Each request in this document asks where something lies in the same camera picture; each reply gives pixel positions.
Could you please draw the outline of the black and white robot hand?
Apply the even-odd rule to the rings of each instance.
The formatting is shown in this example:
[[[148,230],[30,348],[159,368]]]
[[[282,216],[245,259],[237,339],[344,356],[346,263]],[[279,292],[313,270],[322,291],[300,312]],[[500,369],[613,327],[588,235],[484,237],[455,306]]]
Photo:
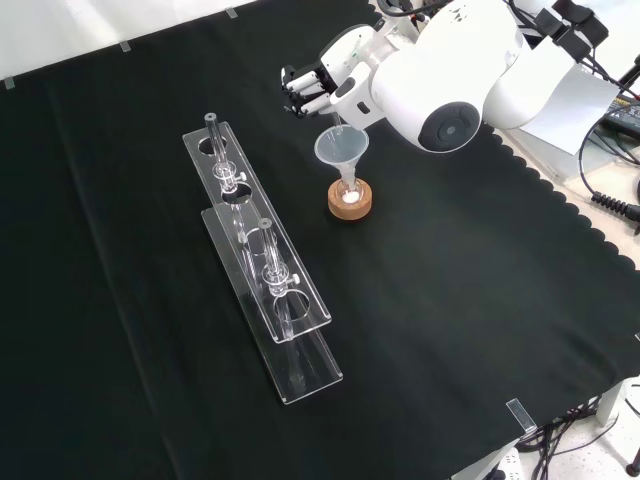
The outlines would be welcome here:
[[[373,67],[367,64],[376,38],[373,27],[356,25],[335,37],[315,63],[298,70],[284,66],[285,110],[298,118],[337,114],[357,130],[383,119],[371,96]]]

